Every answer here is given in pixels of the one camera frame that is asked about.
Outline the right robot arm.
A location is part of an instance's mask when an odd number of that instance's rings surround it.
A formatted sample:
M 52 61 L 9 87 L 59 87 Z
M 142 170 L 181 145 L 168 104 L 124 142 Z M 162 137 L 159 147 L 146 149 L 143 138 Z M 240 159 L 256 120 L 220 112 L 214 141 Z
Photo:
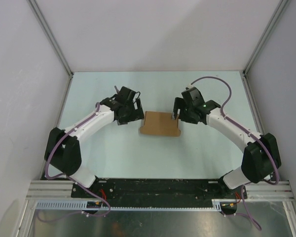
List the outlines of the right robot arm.
M 221 177 L 222 183 L 218 185 L 221 197 L 229 198 L 237 187 L 258 183 L 271 173 L 275 174 L 274 183 L 279 182 L 278 169 L 282 163 L 275 136 L 252 132 L 243 127 L 225 114 L 217 102 L 205 101 L 196 87 L 187 88 L 181 97 L 175 98 L 172 118 L 208 125 L 223 134 L 243 153 L 241 165 Z

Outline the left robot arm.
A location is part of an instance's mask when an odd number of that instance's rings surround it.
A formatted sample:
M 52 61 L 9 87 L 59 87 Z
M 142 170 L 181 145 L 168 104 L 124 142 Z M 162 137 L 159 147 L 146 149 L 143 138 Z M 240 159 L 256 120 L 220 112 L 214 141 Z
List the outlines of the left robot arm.
M 95 110 L 77 123 L 65 128 L 53 128 L 48 137 L 44 159 L 44 173 L 53 180 L 66 176 L 82 185 L 82 192 L 92 198 L 98 194 L 96 176 L 83 164 L 81 144 L 104 126 L 117 122 L 125 125 L 144 119 L 139 91 L 125 86 L 116 93 L 97 102 Z

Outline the brown cardboard box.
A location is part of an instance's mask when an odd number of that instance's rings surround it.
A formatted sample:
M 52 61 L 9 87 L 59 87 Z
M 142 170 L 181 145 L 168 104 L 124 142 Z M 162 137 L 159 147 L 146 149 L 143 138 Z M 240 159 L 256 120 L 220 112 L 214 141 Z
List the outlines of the brown cardboard box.
M 143 125 L 139 132 L 143 135 L 179 137 L 178 119 L 172 119 L 171 113 L 146 111 Z

